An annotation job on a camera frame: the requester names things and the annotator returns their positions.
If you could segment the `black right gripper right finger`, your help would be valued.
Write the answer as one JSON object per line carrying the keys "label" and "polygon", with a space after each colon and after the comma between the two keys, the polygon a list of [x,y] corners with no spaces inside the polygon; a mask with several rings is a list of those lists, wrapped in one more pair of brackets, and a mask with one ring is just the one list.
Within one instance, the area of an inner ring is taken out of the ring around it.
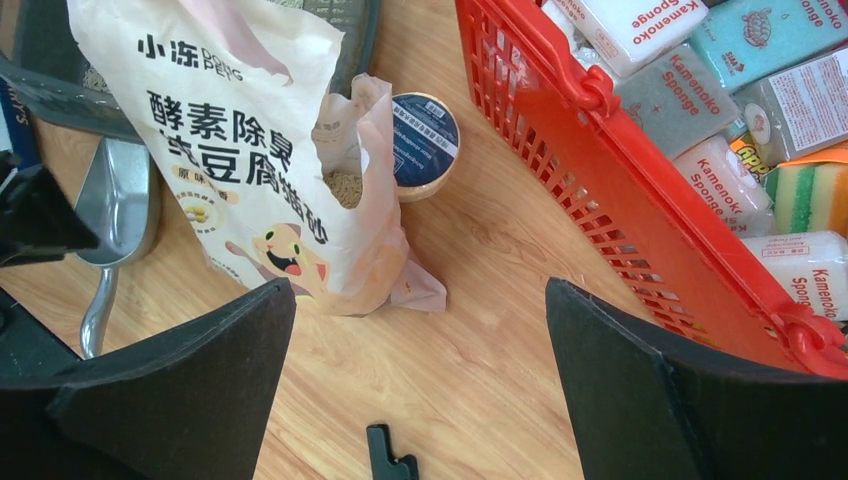
{"label": "black right gripper right finger", "polygon": [[549,335],[588,479],[843,479],[847,384],[729,355],[570,282]]}

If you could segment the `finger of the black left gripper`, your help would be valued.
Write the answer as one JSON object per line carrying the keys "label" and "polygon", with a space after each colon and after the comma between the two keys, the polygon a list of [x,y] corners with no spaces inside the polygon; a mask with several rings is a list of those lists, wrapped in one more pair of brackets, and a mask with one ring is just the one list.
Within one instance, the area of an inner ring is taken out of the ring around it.
{"label": "finger of the black left gripper", "polygon": [[60,261],[99,243],[48,168],[23,169],[19,156],[9,150],[1,153],[3,268]]}

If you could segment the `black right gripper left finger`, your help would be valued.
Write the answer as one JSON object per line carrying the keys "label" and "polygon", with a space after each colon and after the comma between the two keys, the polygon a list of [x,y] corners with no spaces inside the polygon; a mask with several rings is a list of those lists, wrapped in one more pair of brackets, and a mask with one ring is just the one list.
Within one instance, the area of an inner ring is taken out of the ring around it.
{"label": "black right gripper left finger", "polygon": [[250,479],[296,311],[274,280],[48,377],[1,378],[5,479]]}

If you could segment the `silver metal scoop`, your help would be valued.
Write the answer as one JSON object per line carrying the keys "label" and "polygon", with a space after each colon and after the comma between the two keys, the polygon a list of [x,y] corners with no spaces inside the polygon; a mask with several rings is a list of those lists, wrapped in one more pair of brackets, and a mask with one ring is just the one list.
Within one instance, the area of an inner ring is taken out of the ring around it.
{"label": "silver metal scoop", "polygon": [[83,185],[75,213],[99,239],[77,254],[101,270],[97,291],[83,316],[79,338],[85,359],[102,352],[117,293],[119,269],[152,248],[161,215],[158,170],[143,144],[102,137]]}

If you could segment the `pink cat litter bag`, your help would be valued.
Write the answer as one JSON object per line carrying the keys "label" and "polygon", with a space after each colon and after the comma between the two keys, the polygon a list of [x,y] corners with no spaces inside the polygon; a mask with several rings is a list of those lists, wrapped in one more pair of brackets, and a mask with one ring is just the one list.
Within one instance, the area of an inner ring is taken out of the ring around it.
{"label": "pink cat litter bag", "polygon": [[318,312],[446,306],[401,224],[392,86],[329,89],[343,33],[270,1],[71,1],[72,35],[208,258]]}

